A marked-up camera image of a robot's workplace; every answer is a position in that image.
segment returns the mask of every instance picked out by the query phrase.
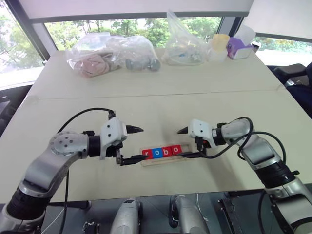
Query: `black chair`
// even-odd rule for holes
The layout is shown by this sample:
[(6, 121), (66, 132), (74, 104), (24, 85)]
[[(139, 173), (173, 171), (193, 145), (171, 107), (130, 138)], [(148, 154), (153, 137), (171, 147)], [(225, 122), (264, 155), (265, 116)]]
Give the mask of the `black chair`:
[(268, 66), (312, 119), (312, 62), (307, 66)]

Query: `tabletop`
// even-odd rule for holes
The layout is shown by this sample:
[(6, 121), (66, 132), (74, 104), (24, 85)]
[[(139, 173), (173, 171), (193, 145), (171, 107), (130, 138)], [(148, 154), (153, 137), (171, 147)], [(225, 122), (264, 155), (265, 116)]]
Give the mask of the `tabletop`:
[[(150, 146), (182, 142), (190, 143), (195, 150), (193, 139), (176, 134), (192, 118), (216, 126), (219, 122), (248, 116), (256, 130), (270, 132), (283, 142), (289, 168), (298, 170), (304, 183), (312, 182), (312, 157), (308, 155), (312, 123), (286, 90), (68, 99), (28, 96), (0, 139), (0, 203), (11, 198), (28, 165), (45, 150), (60, 126), (77, 112), (91, 107), (116, 110), (117, 117), (126, 124), (144, 129), (128, 136), (121, 149), (125, 157), (137, 155), (140, 149)], [(79, 116), (66, 129), (99, 133), (106, 121), (107, 113), (94, 111)], [(281, 153), (273, 139), (264, 138)], [(70, 168), (69, 200), (263, 188), (255, 172), (237, 157), (236, 151), (237, 147), (232, 147), (216, 159), (197, 158), (153, 166), (139, 163), (120, 167), (113, 158), (79, 160)], [(64, 183), (52, 201), (63, 200)]]
[[(159, 57), (163, 50), (158, 49)], [(161, 65), (157, 72), (131, 72), (125, 68), (94, 78), (83, 78), (66, 63), (64, 51), (50, 57), (29, 94), (40, 99), (133, 97), (169, 94), (276, 90), (284, 86), (259, 58), (199, 66)]]

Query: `pink cloth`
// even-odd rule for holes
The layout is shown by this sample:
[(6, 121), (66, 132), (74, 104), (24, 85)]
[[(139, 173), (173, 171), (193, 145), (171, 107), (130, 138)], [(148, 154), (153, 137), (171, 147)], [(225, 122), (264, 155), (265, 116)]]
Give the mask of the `pink cloth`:
[(74, 70), (78, 70), (86, 78), (91, 78), (109, 72), (110, 67), (100, 55), (90, 55), (78, 61)]

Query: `blue block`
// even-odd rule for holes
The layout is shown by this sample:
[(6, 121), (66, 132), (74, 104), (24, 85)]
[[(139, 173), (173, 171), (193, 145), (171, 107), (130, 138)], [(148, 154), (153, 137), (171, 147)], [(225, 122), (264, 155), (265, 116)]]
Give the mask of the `blue block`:
[(162, 149), (161, 148), (152, 149), (152, 152), (153, 152), (153, 158), (162, 157)]

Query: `red block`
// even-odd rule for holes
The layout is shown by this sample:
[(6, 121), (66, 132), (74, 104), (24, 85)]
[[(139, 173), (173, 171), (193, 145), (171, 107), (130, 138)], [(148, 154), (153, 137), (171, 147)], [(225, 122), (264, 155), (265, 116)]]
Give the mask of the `red block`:
[(182, 153), (181, 145), (172, 145), (171, 146), (172, 155), (178, 155)]
[(153, 158), (153, 152), (152, 150), (142, 150), (143, 155), (148, 155), (146, 159), (152, 159)]
[(172, 156), (171, 147), (162, 147), (161, 149), (162, 149), (163, 157), (171, 157)]

